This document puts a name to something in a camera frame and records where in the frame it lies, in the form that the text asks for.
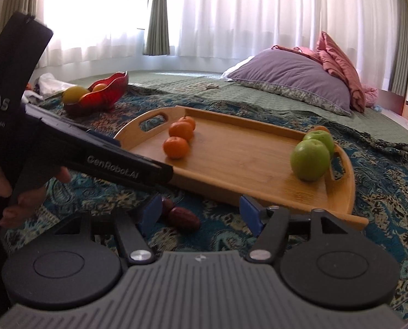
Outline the person's left hand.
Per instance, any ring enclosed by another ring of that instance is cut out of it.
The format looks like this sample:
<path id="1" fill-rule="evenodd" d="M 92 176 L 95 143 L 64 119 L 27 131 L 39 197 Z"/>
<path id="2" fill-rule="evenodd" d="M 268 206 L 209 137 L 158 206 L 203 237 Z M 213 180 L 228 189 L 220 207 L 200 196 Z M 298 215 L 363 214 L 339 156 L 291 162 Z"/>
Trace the person's left hand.
<path id="1" fill-rule="evenodd" d="M 20 176 L 28 165 L 18 156 L 0 154 L 0 227 L 22 225 L 40 208 L 46 198 L 44 183 L 20 186 Z"/>

